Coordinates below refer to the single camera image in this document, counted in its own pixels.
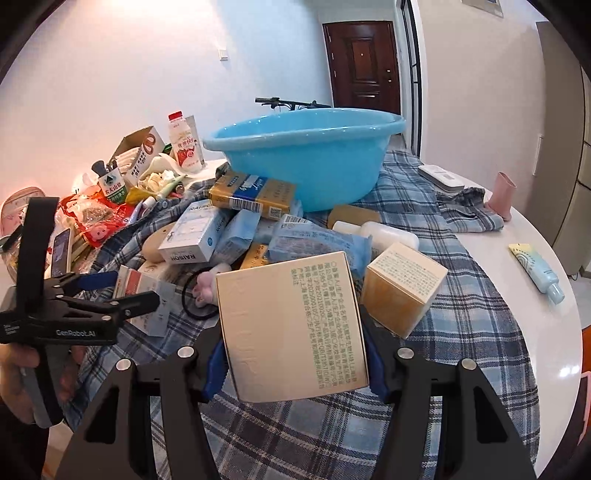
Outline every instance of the blue packet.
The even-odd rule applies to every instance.
[[[240,210],[223,231],[209,263],[232,265],[238,260],[251,246],[260,219],[260,213]]]
[[[271,243],[271,238],[273,238],[273,231],[275,230],[276,225],[276,220],[261,218],[256,227],[255,236],[252,241],[256,244],[269,245]]]
[[[331,252],[345,252],[351,274],[363,280],[371,261],[371,237],[327,230],[309,220],[284,215],[277,222],[267,257],[277,263]]]
[[[301,206],[301,201],[294,199],[290,206],[290,215],[294,217],[303,217],[304,209]],[[276,220],[269,220],[267,218],[261,218],[258,227],[256,228],[255,238],[252,240],[255,244],[269,245],[271,238],[273,238],[273,232],[277,226]]]

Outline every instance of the floor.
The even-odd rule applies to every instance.
[[[581,327],[587,328],[591,325],[591,278],[579,276],[578,280],[570,280],[573,287],[574,298],[577,299]]]

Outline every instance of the red snack package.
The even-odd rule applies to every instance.
[[[126,226],[134,211],[133,205],[116,205],[102,192],[70,195],[60,201],[60,207],[65,215],[75,219],[86,241],[95,248]]]

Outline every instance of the white raison cigarette pack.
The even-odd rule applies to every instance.
[[[158,247],[170,264],[208,262],[226,228],[230,213],[209,200],[193,202]]]

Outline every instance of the pink cup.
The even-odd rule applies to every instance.
[[[495,188],[492,191],[492,197],[484,206],[498,213],[504,221],[509,222],[511,220],[513,194],[516,188],[517,186],[511,179],[500,171],[495,179]]]

